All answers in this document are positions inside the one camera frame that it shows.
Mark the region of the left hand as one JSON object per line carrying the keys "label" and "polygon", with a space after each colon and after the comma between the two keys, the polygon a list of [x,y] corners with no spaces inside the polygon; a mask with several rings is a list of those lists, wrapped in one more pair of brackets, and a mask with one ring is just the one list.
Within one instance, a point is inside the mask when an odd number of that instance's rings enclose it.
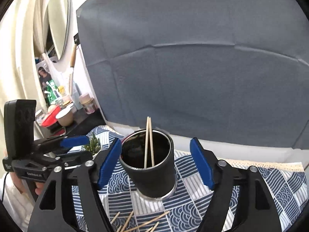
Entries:
{"label": "left hand", "polygon": [[[10,172],[9,174],[10,174],[10,177],[12,179],[14,186],[20,191],[20,193],[26,193],[27,190],[25,188],[25,185],[22,183],[22,180],[18,178],[14,172]],[[40,195],[45,184],[36,182],[35,185],[36,185],[35,193],[37,195]]]}

